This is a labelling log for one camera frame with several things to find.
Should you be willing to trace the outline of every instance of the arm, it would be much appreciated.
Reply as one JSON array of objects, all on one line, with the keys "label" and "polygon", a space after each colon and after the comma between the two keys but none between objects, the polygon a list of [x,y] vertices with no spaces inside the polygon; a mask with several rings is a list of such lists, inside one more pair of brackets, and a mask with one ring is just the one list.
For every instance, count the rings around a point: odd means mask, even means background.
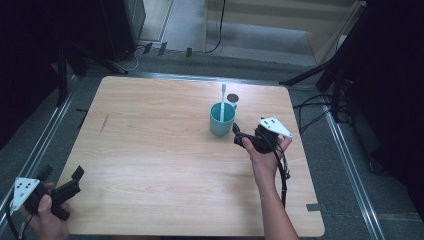
[{"label": "arm", "polygon": [[[275,155],[273,153],[261,154],[257,152],[247,138],[243,138],[242,141],[244,148],[250,155],[250,160],[252,160],[253,173],[258,185],[265,238],[267,240],[298,239],[296,230],[275,189],[275,174],[277,171]],[[291,139],[279,139],[279,143],[286,150],[291,143]]]}]

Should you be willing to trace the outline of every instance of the tripod leg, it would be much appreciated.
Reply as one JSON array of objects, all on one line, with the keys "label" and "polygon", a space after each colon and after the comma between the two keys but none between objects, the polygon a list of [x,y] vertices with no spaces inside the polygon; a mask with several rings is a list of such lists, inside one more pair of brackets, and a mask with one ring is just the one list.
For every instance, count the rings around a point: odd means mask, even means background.
[{"label": "tripod leg", "polygon": [[113,66],[112,64],[108,63],[106,60],[104,60],[103,58],[97,56],[95,53],[91,52],[90,50],[86,49],[83,46],[80,46],[74,42],[71,43],[72,46],[77,49],[78,51],[80,51],[83,55],[93,59],[94,61],[96,61],[97,63],[99,63],[100,65],[102,65],[103,67],[107,68],[109,71],[111,71],[112,73],[116,73],[116,74],[122,74],[119,69],[115,66]]},{"label": "tripod leg", "polygon": [[303,80],[305,80],[309,77],[314,76],[315,74],[318,74],[318,73],[324,71],[329,65],[331,65],[331,62],[332,62],[332,60],[330,59],[327,62],[325,62],[325,63],[323,63],[323,64],[321,64],[317,67],[314,67],[307,72],[300,74],[297,77],[294,77],[294,78],[286,80],[286,81],[279,82],[279,85],[286,85],[286,86],[295,85],[296,83],[299,83],[299,82],[301,82],[301,81],[303,81]]},{"label": "tripod leg", "polygon": [[315,84],[315,87],[320,92],[325,92],[330,87],[330,85],[334,82],[335,76],[334,76],[333,69],[326,69],[324,74],[321,75],[318,82]]},{"label": "tripod leg", "polygon": [[331,102],[331,115],[333,116],[333,119],[336,123],[340,122],[340,119],[337,113],[339,111],[340,93],[342,91],[343,77],[344,77],[343,70],[339,69],[337,78],[334,81],[333,101]]},{"label": "tripod leg", "polygon": [[66,59],[69,66],[74,70],[76,75],[85,76],[88,71],[87,65],[77,50],[75,50],[69,42],[66,45]]},{"label": "tripod leg", "polygon": [[66,75],[66,57],[65,57],[65,46],[61,42],[59,45],[58,51],[58,77],[59,77],[59,99],[57,101],[57,106],[60,106],[68,95],[68,78]]}]

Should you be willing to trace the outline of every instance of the wood grain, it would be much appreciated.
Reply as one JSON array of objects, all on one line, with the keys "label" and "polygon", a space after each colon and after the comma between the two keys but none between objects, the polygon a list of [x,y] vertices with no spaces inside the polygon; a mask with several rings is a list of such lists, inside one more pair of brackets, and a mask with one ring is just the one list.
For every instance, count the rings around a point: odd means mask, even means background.
[{"label": "wood grain", "polygon": [[[239,96],[235,122],[253,134],[276,116],[293,134],[286,151],[287,211],[301,236],[321,236],[309,168],[287,89],[227,83]],[[78,165],[72,234],[260,236],[259,195],[246,151],[209,130],[221,83],[106,77],[93,100],[59,184]],[[277,189],[281,182],[277,174]]]}]

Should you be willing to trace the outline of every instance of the black cable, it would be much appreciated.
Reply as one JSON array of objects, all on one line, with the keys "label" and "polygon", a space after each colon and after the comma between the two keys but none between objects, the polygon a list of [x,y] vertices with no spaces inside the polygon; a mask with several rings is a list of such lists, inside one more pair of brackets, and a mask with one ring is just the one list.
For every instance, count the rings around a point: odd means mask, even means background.
[{"label": "black cable", "polygon": [[30,213],[30,218],[29,218],[29,220],[28,221],[26,221],[26,217],[25,217],[25,226],[24,226],[24,229],[22,229],[22,239],[26,239],[26,237],[25,237],[25,231],[26,231],[26,229],[28,228],[28,226],[29,226],[29,223],[31,222],[31,220],[32,220],[32,218],[34,217],[34,214],[31,214]]},{"label": "black cable", "polygon": [[221,23],[219,24],[219,41],[216,44],[215,48],[212,49],[211,51],[207,51],[205,53],[212,53],[213,51],[215,51],[218,46],[221,44],[221,39],[222,39],[222,21],[224,20],[224,12],[225,12],[225,3],[226,0],[224,0],[224,4],[222,5],[222,12],[221,12]]},{"label": "black cable", "polygon": [[286,195],[287,195],[287,182],[286,182],[286,180],[287,180],[288,174],[287,174],[287,161],[286,161],[286,156],[284,155],[284,150],[277,141],[276,144],[280,146],[282,156],[284,156],[284,167],[283,167],[283,164],[281,163],[281,159],[278,157],[277,149],[271,144],[271,142],[268,140],[267,137],[265,137],[264,134],[262,134],[261,132],[259,132],[259,134],[268,143],[269,147],[272,149],[272,152],[275,155],[275,159],[277,160],[277,166],[278,166],[278,171],[280,172],[281,185],[282,185],[281,186],[281,203],[285,207],[286,206]]},{"label": "black cable", "polygon": [[320,102],[320,103],[305,103],[305,104],[299,104],[299,105],[294,105],[293,109],[297,109],[297,108],[303,108],[303,107],[307,107],[307,106],[330,106],[331,103],[327,103],[327,102]]},{"label": "black cable", "polygon": [[307,102],[309,102],[309,101],[311,101],[311,100],[313,100],[315,98],[318,98],[318,97],[333,97],[333,96],[328,95],[328,94],[319,94],[319,95],[315,95],[315,96],[312,96],[312,97],[306,99],[305,101],[303,101],[302,104],[300,104],[299,112],[298,112],[298,118],[299,118],[298,126],[299,126],[299,132],[300,133],[301,133],[301,127],[302,127],[302,116],[301,116],[302,115],[302,107],[305,106],[305,104]]},{"label": "black cable", "polygon": [[13,236],[15,236],[17,240],[19,240],[19,233],[16,230],[15,224],[13,223],[13,220],[12,220],[12,216],[10,215],[10,204],[12,203],[12,201],[13,201],[13,195],[10,195],[6,203],[6,219],[10,227],[10,230],[12,231]]},{"label": "black cable", "polygon": [[314,118],[308,124],[306,124],[305,126],[303,126],[302,128],[300,128],[299,129],[300,134],[302,134],[309,126],[311,126],[312,124],[318,122],[322,117],[324,117],[329,112],[331,112],[331,110],[324,111],[321,115],[319,115],[318,117]]},{"label": "black cable", "polygon": [[[346,114],[347,115],[347,120],[343,121],[342,118],[339,116],[340,113]],[[337,118],[339,119],[340,123],[348,123],[348,124],[352,124],[351,118],[350,118],[350,114],[348,112],[347,106],[340,106],[337,109]]]}]

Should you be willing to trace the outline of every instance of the forearm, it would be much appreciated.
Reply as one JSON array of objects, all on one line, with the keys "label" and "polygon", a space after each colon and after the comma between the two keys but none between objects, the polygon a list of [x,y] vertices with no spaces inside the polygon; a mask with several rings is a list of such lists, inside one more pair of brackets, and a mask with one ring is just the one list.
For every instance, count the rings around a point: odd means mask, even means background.
[{"label": "forearm", "polygon": [[299,239],[275,187],[260,187],[266,240]]}]

